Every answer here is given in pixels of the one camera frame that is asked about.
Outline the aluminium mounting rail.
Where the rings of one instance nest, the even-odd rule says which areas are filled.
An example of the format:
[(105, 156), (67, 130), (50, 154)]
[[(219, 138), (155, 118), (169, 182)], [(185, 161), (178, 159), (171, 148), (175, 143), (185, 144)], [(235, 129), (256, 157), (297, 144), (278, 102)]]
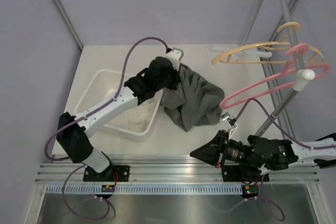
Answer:
[[(110, 155), (116, 165), (129, 165), (129, 184), (222, 184), (221, 169), (215, 168), (186, 155), (139, 156)], [(70, 161), (42, 163), (35, 183), (59, 184), (79, 164)], [(272, 184), (318, 184), (317, 169), (313, 166), (291, 167), (287, 170), (269, 172)]]

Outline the grey pleated skirt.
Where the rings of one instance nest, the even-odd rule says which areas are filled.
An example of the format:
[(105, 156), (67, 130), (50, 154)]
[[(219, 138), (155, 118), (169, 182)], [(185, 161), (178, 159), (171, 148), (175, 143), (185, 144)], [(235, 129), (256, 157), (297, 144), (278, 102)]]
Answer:
[(164, 89), (161, 106), (175, 125), (188, 132), (194, 126), (218, 124), (222, 114), (219, 103), (224, 97), (223, 89), (180, 64), (177, 89)]

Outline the white plastic basket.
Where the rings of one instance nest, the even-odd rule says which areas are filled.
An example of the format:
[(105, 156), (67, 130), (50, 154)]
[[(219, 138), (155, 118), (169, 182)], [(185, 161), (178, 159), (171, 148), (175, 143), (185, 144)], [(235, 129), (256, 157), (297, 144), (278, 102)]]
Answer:
[[(98, 103), (114, 97), (114, 94), (116, 93), (120, 84), (121, 75), (122, 73), (109, 69), (100, 69), (99, 71), (97, 71), (88, 86), (86, 87), (83, 95), (79, 99), (79, 102), (74, 109), (74, 114), (84, 112), (91, 107), (97, 105)], [(116, 127), (112, 127), (110, 129), (105, 128), (104, 126), (102, 126), (100, 130), (126, 137), (135, 141), (146, 141), (149, 136), (154, 132), (154, 125), (156, 123), (155, 118), (157, 117), (157, 111), (159, 110), (159, 106), (160, 104), (156, 106), (155, 116), (151, 119), (148, 128), (142, 133), (136, 133)]]

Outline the white far rack base foot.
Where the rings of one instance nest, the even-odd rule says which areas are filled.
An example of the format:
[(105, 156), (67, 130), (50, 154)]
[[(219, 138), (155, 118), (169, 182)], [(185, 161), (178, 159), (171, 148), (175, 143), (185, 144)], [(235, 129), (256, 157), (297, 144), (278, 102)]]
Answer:
[[(234, 49), (238, 47), (237, 44), (223, 44), (223, 45), (210, 45), (209, 50), (212, 52), (226, 52), (230, 49)], [(272, 52), (270, 51), (260, 51), (257, 48), (252, 49), (244, 49), (239, 52), (233, 53), (233, 55), (238, 57), (249, 56), (249, 57), (256, 57), (256, 58), (270, 58), (272, 57)]]

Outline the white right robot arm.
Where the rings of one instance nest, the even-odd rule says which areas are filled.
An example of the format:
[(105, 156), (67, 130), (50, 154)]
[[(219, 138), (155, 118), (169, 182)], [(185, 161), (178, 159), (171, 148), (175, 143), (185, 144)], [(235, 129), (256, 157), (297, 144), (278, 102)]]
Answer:
[(248, 144), (229, 138), (220, 130), (205, 145), (190, 152), (190, 157), (221, 169), (224, 182), (268, 181), (268, 172), (301, 165), (335, 166), (335, 134), (329, 134), (303, 147), (291, 140), (269, 140), (250, 135)]

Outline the white skirt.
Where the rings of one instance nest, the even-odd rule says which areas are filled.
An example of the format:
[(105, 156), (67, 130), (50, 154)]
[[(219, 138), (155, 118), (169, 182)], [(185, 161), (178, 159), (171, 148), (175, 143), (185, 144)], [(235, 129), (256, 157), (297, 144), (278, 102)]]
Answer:
[(129, 109), (104, 125), (105, 128), (120, 128), (136, 133), (144, 132), (151, 119), (156, 114), (156, 106), (160, 103), (162, 91), (157, 92), (153, 98), (146, 100), (139, 106)]

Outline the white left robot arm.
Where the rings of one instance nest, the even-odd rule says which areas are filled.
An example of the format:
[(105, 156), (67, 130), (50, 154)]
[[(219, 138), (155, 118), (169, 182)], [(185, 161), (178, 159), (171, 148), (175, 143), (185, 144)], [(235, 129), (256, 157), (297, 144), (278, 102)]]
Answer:
[(173, 51), (164, 57), (156, 57), (147, 68), (123, 81), (110, 100), (75, 116), (68, 112), (61, 115), (56, 140), (71, 161), (91, 168), (102, 181), (113, 177), (112, 161), (91, 145), (90, 137), (118, 115), (153, 98), (160, 90), (175, 90), (179, 82), (180, 60)]

